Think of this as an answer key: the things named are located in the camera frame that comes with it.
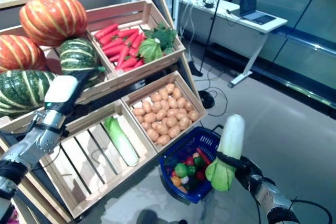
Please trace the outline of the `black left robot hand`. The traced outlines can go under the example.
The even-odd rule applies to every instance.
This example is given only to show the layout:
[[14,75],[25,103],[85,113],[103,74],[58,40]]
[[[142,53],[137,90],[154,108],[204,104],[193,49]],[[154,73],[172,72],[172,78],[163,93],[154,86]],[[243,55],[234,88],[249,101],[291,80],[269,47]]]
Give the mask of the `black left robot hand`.
[[68,116],[93,73],[94,70],[89,69],[56,76],[44,98],[45,110],[54,110]]

